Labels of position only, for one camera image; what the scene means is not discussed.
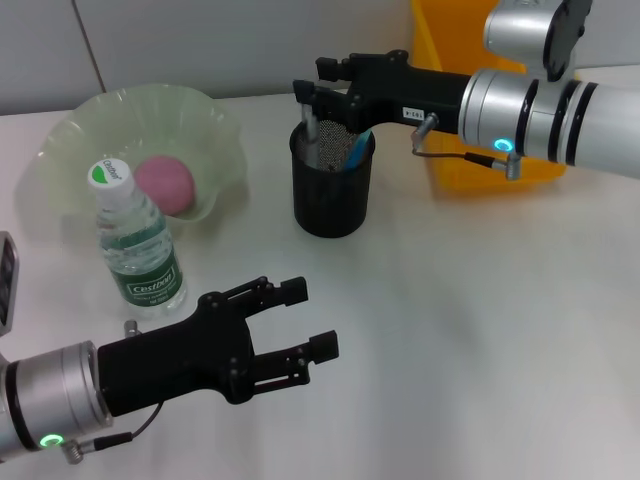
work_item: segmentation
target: bottle label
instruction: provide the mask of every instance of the bottle label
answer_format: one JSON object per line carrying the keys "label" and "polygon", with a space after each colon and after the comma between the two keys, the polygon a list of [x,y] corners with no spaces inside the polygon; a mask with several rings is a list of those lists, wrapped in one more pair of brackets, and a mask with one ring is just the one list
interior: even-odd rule
{"label": "bottle label", "polygon": [[111,272],[124,299],[138,307],[155,307],[173,298],[182,286],[182,272],[172,250],[162,265],[142,275]]}

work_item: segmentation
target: pink ball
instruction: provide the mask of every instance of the pink ball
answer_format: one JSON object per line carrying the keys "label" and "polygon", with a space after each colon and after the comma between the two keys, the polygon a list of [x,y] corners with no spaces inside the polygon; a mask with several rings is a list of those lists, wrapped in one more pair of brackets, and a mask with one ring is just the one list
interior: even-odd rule
{"label": "pink ball", "polygon": [[150,157],[136,169],[133,177],[165,215],[178,215],[195,201],[193,175],[177,158],[165,155]]}

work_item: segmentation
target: white table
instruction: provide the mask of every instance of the white table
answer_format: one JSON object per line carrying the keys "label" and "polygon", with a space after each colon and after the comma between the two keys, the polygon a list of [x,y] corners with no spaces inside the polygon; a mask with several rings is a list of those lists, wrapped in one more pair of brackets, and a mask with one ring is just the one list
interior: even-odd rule
{"label": "white table", "polygon": [[[639,72],[583,78],[638,84]],[[340,359],[240,407],[213,392],[176,399],[129,446],[77,467],[56,449],[33,454],[0,467],[2,480],[640,477],[639,182],[572,170],[527,195],[438,201],[410,129],[381,126],[365,224],[322,240],[292,214],[293,98],[224,103],[244,125],[249,192],[178,235],[180,316],[206,291],[304,275],[311,301],[251,320],[256,348],[336,329]],[[30,161],[64,115],[0,118],[0,229],[23,262],[0,340],[9,359],[118,340],[127,318],[91,229],[61,228],[28,193]]]}

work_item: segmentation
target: water bottle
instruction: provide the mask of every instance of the water bottle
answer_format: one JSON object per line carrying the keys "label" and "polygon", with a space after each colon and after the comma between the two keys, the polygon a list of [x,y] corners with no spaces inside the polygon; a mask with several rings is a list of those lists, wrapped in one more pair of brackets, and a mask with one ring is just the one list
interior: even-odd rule
{"label": "water bottle", "polygon": [[98,240],[122,297],[141,317],[175,310],[187,290],[164,215],[129,166],[110,158],[89,171],[98,203]]}

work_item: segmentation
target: white wall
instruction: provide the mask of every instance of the white wall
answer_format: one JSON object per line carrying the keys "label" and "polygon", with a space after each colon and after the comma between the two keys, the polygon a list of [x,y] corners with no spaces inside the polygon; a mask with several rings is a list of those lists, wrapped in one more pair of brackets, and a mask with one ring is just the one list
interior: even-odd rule
{"label": "white wall", "polygon": [[[108,89],[283,92],[315,78],[318,56],[411,45],[409,0],[77,1]],[[639,0],[594,0],[578,64],[640,63],[638,18]],[[73,108],[98,92],[71,0],[0,0],[0,114]]]}
{"label": "white wall", "polygon": [[640,64],[640,0],[593,0],[586,35],[578,44],[578,65]]}
{"label": "white wall", "polygon": [[69,0],[0,0],[0,115],[60,110],[99,92]]}
{"label": "white wall", "polygon": [[408,48],[406,0],[78,0],[107,89],[290,91],[319,56]]}

